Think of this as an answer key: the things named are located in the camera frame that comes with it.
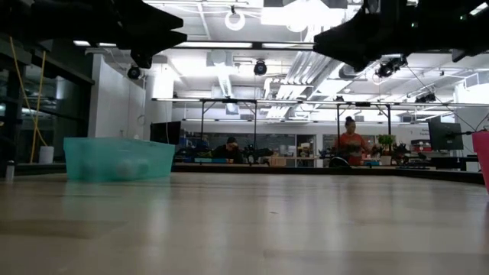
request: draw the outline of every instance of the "security camera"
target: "security camera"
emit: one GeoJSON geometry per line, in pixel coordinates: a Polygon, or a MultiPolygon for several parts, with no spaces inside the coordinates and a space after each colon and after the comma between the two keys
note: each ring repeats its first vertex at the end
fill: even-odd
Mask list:
{"type": "Polygon", "coordinates": [[[258,60],[257,64],[254,65],[254,74],[257,76],[263,76],[265,73],[267,73],[267,65],[265,65],[265,61],[263,60],[258,60]]]}
{"type": "Polygon", "coordinates": [[[144,73],[138,66],[131,66],[128,70],[128,78],[132,80],[139,80],[143,78],[144,73]]]}

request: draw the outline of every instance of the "ceiling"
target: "ceiling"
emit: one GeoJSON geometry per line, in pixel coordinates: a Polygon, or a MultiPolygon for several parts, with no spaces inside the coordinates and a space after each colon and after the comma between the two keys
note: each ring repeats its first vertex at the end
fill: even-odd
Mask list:
{"type": "MultiPolygon", "coordinates": [[[[314,34],[351,18],[361,3],[358,0],[348,0],[348,9],[340,10],[324,8],[325,5],[320,0],[296,0],[290,1],[292,4],[287,6],[293,6],[289,11],[292,12],[290,16],[282,14],[281,17],[274,17],[270,16],[270,8],[264,8],[264,0],[184,1],[181,5],[178,1],[147,2],[181,17],[184,26],[177,31],[187,34],[189,40],[257,42],[310,42],[314,34]],[[225,22],[231,11],[231,4],[235,6],[238,15],[244,16],[244,25],[238,31],[233,31],[225,22]],[[307,5],[307,11],[301,10],[301,5],[307,5]],[[303,31],[295,32],[300,29],[297,26],[304,22],[309,25],[303,31]]],[[[238,15],[232,15],[230,22],[236,23],[238,15]]],[[[262,89],[262,95],[267,95],[268,99],[295,99],[300,96],[303,99],[329,101],[341,95],[346,101],[414,102],[418,94],[435,92],[439,100],[450,102],[453,100],[456,83],[475,73],[489,70],[487,54],[466,57],[453,63],[451,55],[447,53],[416,53],[408,57],[409,67],[402,68],[388,79],[374,76],[379,67],[378,62],[355,77],[340,79],[338,70],[344,64],[317,53],[285,50],[224,51],[231,57],[231,62],[226,63],[224,75],[222,70],[216,69],[217,65],[212,65],[212,59],[209,59],[212,50],[169,49],[160,53],[168,58],[175,72],[174,91],[177,95],[215,97],[211,95],[211,90],[213,87],[221,87],[224,96],[228,89],[223,83],[229,83],[232,87],[230,90],[240,96],[246,96],[243,92],[238,92],[241,88],[254,87],[262,89]],[[264,60],[266,63],[266,75],[255,76],[253,73],[257,60],[264,60]],[[271,92],[267,92],[269,82],[272,82],[268,86],[271,92]],[[280,92],[281,86],[291,83],[300,84],[303,88],[280,92]]],[[[125,66],[131,62],[126,53],[118,50],[111,53],[112,57],[106,54],[106,60],[110,62],[114,54],[117,57],[122,54],[127,58],[125,66]]],[[[255,97],[253,89],[241,90],[250,91],[248,96],[255,97]]]]}

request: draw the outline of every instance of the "potted plant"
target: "potted plant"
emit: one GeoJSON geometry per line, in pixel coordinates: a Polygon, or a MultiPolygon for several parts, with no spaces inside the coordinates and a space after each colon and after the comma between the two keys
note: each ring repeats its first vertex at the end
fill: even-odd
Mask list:
{"type": "Polygon", "coordinates": [[[392,161],[392,154],[389,147],[394,143],[394,136],[392,134],[380,134],[378,137],[378,142],[383,146],[381,154],[382,165],[390,165],[390,162],[392,161]]]}

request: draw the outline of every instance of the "monitor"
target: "monitor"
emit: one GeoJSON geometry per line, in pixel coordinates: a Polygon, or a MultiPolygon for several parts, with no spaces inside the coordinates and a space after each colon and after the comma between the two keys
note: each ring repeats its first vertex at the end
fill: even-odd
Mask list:
{"type": "Polygon", "coordinates": [[[430,122],[428,127],[433,150],[464,150],[459,123],[430,122]]]}
{"type": "Polygon", "coordinates": [[[180,143],[181,121],[152,123],[150,141],[178,145],[180,143]]]}

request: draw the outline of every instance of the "dark shirt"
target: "dark shirt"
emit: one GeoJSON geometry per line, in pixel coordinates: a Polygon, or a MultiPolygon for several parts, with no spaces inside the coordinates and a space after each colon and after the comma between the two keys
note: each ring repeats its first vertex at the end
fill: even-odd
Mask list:
{"type": "Polygon", "coordinates": [[[241,154],[239,148],[235,148],[234,150],[227,150],[226,145],[217,147],[212,152],[212,157],[233,160],[233,163],[243,163],[243,155],[241,154]]]}

